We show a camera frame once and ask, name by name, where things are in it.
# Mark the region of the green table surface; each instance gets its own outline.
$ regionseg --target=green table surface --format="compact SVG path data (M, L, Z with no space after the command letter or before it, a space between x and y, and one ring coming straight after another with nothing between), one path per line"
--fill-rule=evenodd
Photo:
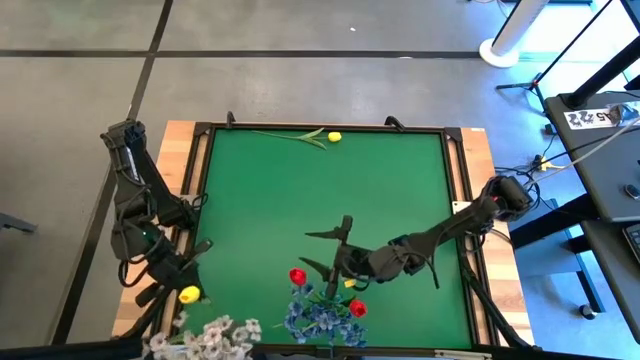
M275 131L281 135L299 132ZM289 270L319 275L300 260L330 265L337 240L311 238L342 216L354 218L349 243L377 249L402 234L424 231L451 215L442 142L435 134L343 133L327 150L250 130L217 130L196 241L213 240L199 258L210 305L187 305L195 333L218 316L256 318L263 343L294 344L281 324L291 302ZM368 346L469 348L469 325L456 244L436 253L440 289L431 272L371 284L357 293L368 307L359 323ZM326 344L324 339L311 344Z

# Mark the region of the white cable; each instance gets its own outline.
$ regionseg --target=white cable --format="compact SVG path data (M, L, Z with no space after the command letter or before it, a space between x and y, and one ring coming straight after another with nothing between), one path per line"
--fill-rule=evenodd
M598 146L596 146L595 148L591 149L588 153L586 153L586 154L584 154L584 155L580 156L579 158L577 158L577 159L573 160L569 165L565 165L565 166L561 167L560 169L558 169L558 170L556 170L556 171L552 172L551 174L549 174L549 175L547 175L547 176L543 176L543 177L541 177L541 178L538 178L538 179L536 179L536 180L535 180L535 181L533 181L533 182L529 181L529 182L527 182L527 183L525 184L525 187L526 187L526 186L529 186L529 185L533 185L533 184L539 183L540 181L542 181L542 180L544 180L544 179L548 179L548 178L552 177L553 175L555 175L555 174L557 174L557 173L559 173L559 172L561 172L561 171L567 170L568 168L570 168L570 167L574 166L575 164L579 163L580 161L582 161L582 160L584 160L584 159L588 158L588 157L589 157L589 156L591 156L593 153L595 153L596 151L600 150L603 146L605 146L605 145L607 145L608 143L610 143L611 141L613 141L613 139L615 139L615 138L617 138L618 136L622 135L622 133L624 133L625 131L627 131L627 129L629 129L630 127L632 127L633 125L635 125L638 121L640 121L640 117L638 117L637 119L635 119L633 122L631 122L631 123L627 124L627 125L626 125L625 127L623 127L622 129L618 130L615 134L611 135L607 140L603 141L600 145L598 145Z
M507 6L507 5L505 5L505 3L504 3L504 2L502 2L502 0L473 0L473 2L476 2L476 3L478 3L478 4L483 4L483 5L485 5L485 4L491 4L491 3L492 3L492 2L494 2L494 1L498 4L498 9L500 9L500 12L502 13L502 15L503 15L505 18L508 18L508 17L509 17L509 15L507 15L507 13L505 12L505 11L507 10L507 9L506 9L506 6Z

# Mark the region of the red tulip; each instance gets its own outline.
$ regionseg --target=red tulip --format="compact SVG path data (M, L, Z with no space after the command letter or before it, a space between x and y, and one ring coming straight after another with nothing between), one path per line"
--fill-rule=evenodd
M367 314L367 305L360 300L353 300L349 304L349 310L355 317L363 317Z
M304 270L293 268L289 271L289 279L292 283L302 286L307 283L307 273Z

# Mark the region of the white pole base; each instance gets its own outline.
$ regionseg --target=white pole base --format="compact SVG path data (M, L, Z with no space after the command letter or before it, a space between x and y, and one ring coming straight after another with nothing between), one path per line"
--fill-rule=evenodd
M480 57L486 61L489 65L498 68L512 67L520 60L520 52L518 50L511 50L505 55L496 55L491 51L491 44L493 39L487 39L480 44Z

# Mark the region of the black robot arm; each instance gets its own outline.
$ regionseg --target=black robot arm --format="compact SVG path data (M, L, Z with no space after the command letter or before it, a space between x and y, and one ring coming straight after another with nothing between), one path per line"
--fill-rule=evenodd
M135 286L145 274L155 282L136 296L140 307L155 299L134 328L125 336L140 336L151 318L172 290L181 291L189 286L200 290L195 259L206 252L212 243L202 241L188 255L181 254L159 225L193 229L199 206L171 194L146 149L144 125L127 119L109 127L100 135L109 149L112 168L116 173L117 191L114 196L115 222L111 232L111 247L120 260L118 278L124 287ZM144 269L132 282L127 282L130 264L146 261Z
M496 176L487 182L480 196L468 207L427 231L401 235L372 251L347 243L353 219L345 216L342 225L332 231L307 234L340 240L333 267L329 268L307 258L300 259L320 272L323 280L327 282L326 293L330 298L335 296L337 290L336 274L364 282L364 286L354 287L357 291L364 291L372 282L391 281L402 271L414 275L425 265L431 269L435 286L439 287L434 260L440 244L469 234L484 235L491 230L496 219L517 220L529 210L532 202L527 191L514 177ZM508 324L476 278L466 252L462 250L459 255L463 277L478 295L485 311L491 316L508 344L529 347Z

